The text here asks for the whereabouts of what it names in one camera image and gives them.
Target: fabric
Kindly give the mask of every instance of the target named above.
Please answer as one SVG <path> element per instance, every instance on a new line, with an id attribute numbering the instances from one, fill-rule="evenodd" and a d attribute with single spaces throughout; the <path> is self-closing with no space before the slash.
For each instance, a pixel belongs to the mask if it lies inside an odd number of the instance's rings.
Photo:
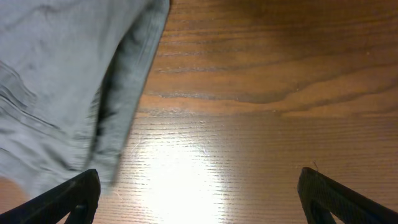
<path id="1" fill-rule="evenodd" d="M 111 186 L 166 0 L 0 0 L 0 176 L 31 197 L 94 168 Z"/>

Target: gray cloth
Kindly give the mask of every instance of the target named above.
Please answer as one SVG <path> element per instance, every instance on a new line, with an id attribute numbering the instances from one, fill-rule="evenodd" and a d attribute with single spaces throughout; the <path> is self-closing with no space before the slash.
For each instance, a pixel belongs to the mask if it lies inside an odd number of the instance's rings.
<path id="1" fill-rule="evenodd" d="M 0 176 L 113 182 L 168 0 L 0 0 Z"/>

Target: gray towel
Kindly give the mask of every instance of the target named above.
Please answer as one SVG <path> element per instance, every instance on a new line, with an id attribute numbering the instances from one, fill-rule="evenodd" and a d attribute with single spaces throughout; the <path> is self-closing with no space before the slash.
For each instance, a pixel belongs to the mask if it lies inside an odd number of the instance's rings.
<path id="1" fill-rule="evenodd" d="M 113 182 L 168 0 L 0 0 L 0 176 Z"/>

